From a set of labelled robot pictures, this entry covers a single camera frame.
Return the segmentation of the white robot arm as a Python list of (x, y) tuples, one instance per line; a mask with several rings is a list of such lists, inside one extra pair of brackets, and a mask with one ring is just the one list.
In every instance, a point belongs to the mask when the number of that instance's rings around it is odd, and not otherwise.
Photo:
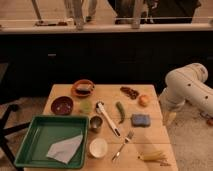
[(170, 125), (186, 101), (213, 117), (213, 88), (205, 85), (208, 78), (206, 67), (192, 63), (174, 69), (165, 77), (166, 87), (159, 95), (163, 124)]

